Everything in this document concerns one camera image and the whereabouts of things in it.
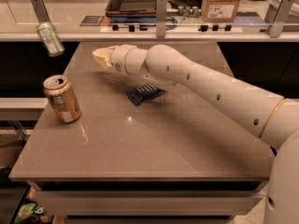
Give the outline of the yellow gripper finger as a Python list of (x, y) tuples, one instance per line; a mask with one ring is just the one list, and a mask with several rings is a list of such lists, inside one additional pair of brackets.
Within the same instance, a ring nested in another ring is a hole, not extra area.
[(110, 69), (112, 67), (111, 56), (118, 46), (111, 46), (106, 48), (95, 49), (93, 51), (93, 58), (104, 69)]

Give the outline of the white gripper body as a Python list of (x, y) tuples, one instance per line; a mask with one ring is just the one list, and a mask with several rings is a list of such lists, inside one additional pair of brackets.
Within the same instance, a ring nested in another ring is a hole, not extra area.
[(132, 74), (136, 68), (133, 52), (136, 46), (121, 45), (116, 47), (111, 54), (112, 68), (119, 74)]

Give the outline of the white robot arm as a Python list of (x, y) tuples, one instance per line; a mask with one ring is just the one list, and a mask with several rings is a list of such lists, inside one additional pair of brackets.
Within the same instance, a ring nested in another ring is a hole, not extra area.
[(162, 90), (183, 85), (273, 147), (264, 224), (299, 224), (299, 103), (210, 69), (167, 45), (93, 51), (105, 69)]

